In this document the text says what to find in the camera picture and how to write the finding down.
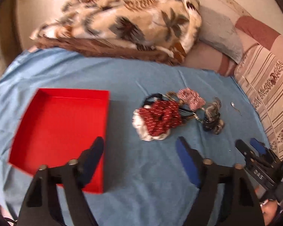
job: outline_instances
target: spoon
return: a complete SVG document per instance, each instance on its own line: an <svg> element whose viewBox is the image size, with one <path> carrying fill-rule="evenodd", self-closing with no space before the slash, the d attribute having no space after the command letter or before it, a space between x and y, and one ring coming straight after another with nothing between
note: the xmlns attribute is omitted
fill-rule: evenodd
<svg viewBox="0 0 283 226"><path fill-rule="evenodd" d="M238 110L237 108L235 108L235 104L234 104L233 102L231 102L231 105L232 105L232 107L233 107L235 110L237 110L237 111L239 112L239 114L241 115L240 110Z"/></svg>

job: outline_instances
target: pile of hair ties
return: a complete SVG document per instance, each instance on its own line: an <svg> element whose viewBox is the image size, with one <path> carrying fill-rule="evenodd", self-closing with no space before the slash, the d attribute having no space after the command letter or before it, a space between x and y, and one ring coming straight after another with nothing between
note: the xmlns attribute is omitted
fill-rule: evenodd
<svg viewBox="0 0 283 226"><path fill-rule="evenodd" d="M215 101L207 104L206 108L204 105L204 99L190 88L181 89L178 93L152 94L133 112L132 124L140 139L145 141L163 140L169 136L171 128L192 119L201 122L205 131L219 134L224 127L219 113L221 101L215 97ZM197 110L204 111L203 119L197 115Z"/></svg>

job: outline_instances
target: gray pillow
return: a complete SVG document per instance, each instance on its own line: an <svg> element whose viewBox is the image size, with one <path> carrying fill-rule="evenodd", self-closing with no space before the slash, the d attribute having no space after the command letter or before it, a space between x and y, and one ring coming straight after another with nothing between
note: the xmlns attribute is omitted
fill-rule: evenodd
<svg viewBox="0 0 283 226"><path fill-rule="evenodd" d="M205 6L200 6L199 12L202 17L199 40L239 63L243 46L230 18Z"/></svg>

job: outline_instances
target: red scrunchie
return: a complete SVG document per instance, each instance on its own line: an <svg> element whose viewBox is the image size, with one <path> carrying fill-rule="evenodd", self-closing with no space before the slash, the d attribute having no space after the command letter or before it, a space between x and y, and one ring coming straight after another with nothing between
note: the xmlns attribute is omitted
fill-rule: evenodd
<svg viewBox="0 0 283 226"><path fill-rule="evenodd" d="M144 119L148 133L156 137L182 124L178 108L176 101L157 100L150 109L139 108L139 115Z"/></svg>

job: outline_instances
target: blue fabric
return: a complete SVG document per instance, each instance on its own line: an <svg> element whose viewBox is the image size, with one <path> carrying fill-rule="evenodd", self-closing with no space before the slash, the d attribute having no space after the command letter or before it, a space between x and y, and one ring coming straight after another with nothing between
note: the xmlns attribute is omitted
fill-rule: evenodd
<svg viewBox="0 0 283 226"><path fill-rule="evenodd" d="M256 138L267 143L255 110L232 78L139 60L85 58L59 48L24 52L0 79L0 204L15 214L31 177L11 167L7 160L21 116L40 87L105 89L111 93L106 192L85 195L99 225L182 225L198 189L189 182L177 156L178 136L185 137L203 157L225 166L244 163L243 155L235 149L236 139L248 143ZM221 99L221 118L225 121L222 133L216 136L204 132L201 124L192 120L173 129L166 140L139 140L131 121L144 98L185 87L199 92L207 102L215 96ZM65 222L72 225L61 188L59 196ZM217 219L221 198L222 185L209 225Z"/></svg>

